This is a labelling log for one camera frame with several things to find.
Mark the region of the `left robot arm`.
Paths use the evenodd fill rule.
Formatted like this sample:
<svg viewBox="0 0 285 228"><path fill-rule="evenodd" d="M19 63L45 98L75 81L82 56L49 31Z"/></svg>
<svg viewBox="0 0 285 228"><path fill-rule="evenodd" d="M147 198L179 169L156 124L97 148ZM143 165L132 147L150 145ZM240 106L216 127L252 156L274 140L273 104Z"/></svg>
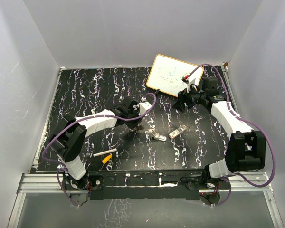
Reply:
<svg viewBox="0 0 285 228"><path fill-rule="evenodd" d="M120 103L90 115L89 119L63 117L51 138L54 139L61 131L67 130L50 145L50 148L61 160L75 188L82 190L89 182L86 168L79 156L85 139L96 132L124 124L133 130L138 127L143 115L151 106L145 98L139 102L127 96Z"/></svg>

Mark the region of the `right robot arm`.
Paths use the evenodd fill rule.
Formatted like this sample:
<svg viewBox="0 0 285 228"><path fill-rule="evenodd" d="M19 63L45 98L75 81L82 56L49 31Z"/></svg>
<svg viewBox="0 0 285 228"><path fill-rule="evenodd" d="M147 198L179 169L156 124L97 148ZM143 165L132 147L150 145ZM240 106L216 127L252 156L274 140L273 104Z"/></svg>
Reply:
<svg viewBox="0 0 285 228"><path fill-rule="evenodd" d="M266 138L260 131L253 130L232 109L226 95L219 92L216 77L201 80L201 88L191 84L178 92L174 109L184 112L195 105L202 105L215 117L229 137L225 158L206 165L199 183L212 189L219 179L241 171L263 169L266 161Z"/></svg>

